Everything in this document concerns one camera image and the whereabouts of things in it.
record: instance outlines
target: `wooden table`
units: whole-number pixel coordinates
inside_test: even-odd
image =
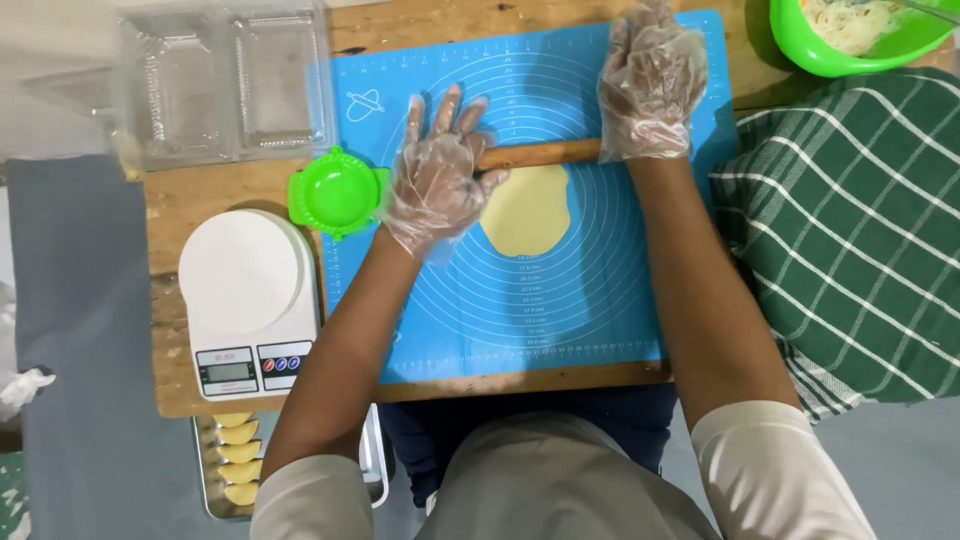
[[[330,40],[336,55],[363,54],[433,43],[533,32],[610,20],[634,0],[393,0],[333,10]],[[787,105],[827,80],[787,60],[770,33],[769,0],[675,0],[678,11],[716,9],[724,21],[738,115]],[[952,40],[916,62],[954,69]],[[307,160],[210,165],[147,175],[156,403],[167,417],[279,409],[283,397],[209,402],[197,388],[177,282],[180,250],[205,219],[228,209],[259,208],[286,216],[286,179]],[[317,267],[319,236],[312,240]],[[381,385],[378,401],[531,392],[653,383],[670,379],[666,362],[624,362]]]

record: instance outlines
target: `white sleeve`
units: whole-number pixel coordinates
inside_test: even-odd
[[[250,538],[372,540],[370,494],[356,461],[312,455],[273,473],[256,493]]]
[[[690,434],[726,538],[876,539],[847,482],[798,409],[725,405]]]

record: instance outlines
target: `digital kitchen scale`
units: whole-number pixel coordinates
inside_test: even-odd
[[[313,255],[263,210],[204,221],[180,254],[197,384],[210,401],[290,391],[320,328]]]

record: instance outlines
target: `green checkered towel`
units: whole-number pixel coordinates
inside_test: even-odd
[[[717,225],[808,418],[960,394],[960,80],[848,77],[737,130]]]

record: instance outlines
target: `hand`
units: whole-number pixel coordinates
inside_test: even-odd
[[[647,0],[610,28],[597,96],[603,118],[600,161],[679,158],[686,127],[707,86],[704,35],[677,24],[667,0]]]
[[[455,237],[475,223],[493,189],[509,176],[509,171],[498,169],[473,179],[477,160],[493,145],[491,135],[474,131],[487,100],[473,100],[454,125],[459,102],[460,88],[453,85],[437,108],[430,134],[420,139],[423,101],[419,96],[410,99],[403,144],[394,166],[394,191],[381,220],[396,241],[417,258],[438,241]]]

